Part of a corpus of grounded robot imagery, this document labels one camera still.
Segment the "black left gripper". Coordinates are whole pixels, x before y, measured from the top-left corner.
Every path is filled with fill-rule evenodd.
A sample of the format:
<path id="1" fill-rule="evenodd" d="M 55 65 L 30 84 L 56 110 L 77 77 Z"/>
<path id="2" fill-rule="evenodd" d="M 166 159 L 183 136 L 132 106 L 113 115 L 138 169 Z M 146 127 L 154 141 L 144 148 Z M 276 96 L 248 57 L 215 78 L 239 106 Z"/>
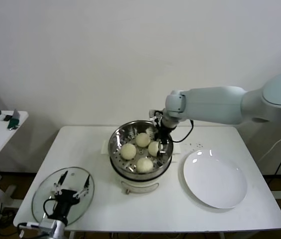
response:
<path id="1" fill-rule="evenodd" d="M 83 189 L 80 191 L 62 190 L 62 185 L 67 177 L 68 170 L 61 175 L 57 183 L 53 184 L 53 194 L 57 202 L 53 210 L 53 219 L 66 221 L 72 206 L 78 203 L 78 199 L 84 197 L 89 192 L 90 175 L 87 177 Z"/>

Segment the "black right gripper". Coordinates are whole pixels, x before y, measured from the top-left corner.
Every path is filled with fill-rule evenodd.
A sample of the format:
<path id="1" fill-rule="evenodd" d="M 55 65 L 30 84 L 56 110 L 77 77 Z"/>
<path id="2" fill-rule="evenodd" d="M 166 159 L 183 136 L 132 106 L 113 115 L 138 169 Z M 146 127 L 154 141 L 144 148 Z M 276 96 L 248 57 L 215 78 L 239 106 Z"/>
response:
<path id="1" fill-rule="evenodd" d="M 169 128 L 164 125 L 160 127 L 160 131 L 157 129 L 155 130 L 154 140 L 158 141 L 158 151 L 157 156 L 163 157 L 167 153 L 167 144 L 172 142 L 171 132 L 174 128 Z"/>

